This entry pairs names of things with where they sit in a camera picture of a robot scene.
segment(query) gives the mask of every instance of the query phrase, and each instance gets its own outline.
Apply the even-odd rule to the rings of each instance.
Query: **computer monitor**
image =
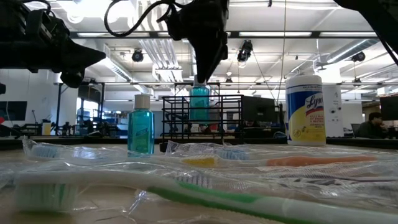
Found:
[[[398,120],[398,96],[380,97],[380,105],[384,121]]]
[[[246,121],[277,122],[273,99],[244,96],[242,117]]]
[[[25,121],[27,101],[0,101],[0,117],[3,117],[6,121]]]

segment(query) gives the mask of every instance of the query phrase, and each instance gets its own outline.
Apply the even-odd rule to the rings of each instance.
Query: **toothbrush handle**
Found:
[[[309,166],[331,164],[335,162],[364,162],[376,161],[375,156],[347,156],[347,157],[309,157],[309,156],[290,156],[278,159],[269,159],[267,166]]]
[[[147,191],[163,198],[205,207],[254,215],[283,223],[398,223],[398,215],[343,208],[320,203],[279,197],[261,197],[210,190],[184,182],[176,182],[174,189],[149,187]]]

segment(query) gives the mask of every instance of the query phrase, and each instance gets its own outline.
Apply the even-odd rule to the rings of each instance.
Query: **disinfecting wipes container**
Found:
[[[288,144],[322,146],[326,144],[322,79],[301,75],[286,82]]]

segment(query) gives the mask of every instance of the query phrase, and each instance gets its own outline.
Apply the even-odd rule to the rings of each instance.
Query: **toothbrush head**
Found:
[[[211,189],[211,179],[205,175],[181,175],[175,178],[178,181],[185,182],[188,184],[194,184],[200,187]]]
[[[197,156],[189,156],[182,159],[182,162],[196,166],[196,167],[215,167],[218,164],[218,157],[216,154],[201,154]]]
[[[70,184],[17,184],[20,211],[67,212],[72,210],[78,186]]]
[[[229,160],[248,160],[249,155],[242,151],[236,149],[222,149],[216,150],[216,153],[222,159],[229,159]]]
[[[57,146],[32,146],[31,156],[58,159],[60,158],[60,150]]]

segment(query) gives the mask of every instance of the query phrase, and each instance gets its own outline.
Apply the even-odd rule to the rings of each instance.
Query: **ceiling beam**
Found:
[[[376,39],[373,31],[307,31],[264,30],[226,31],[229,39]],[[165,31],[135,31],[127,37],[114,37],[107,32],[70,32],[72,39],[171,39]]]

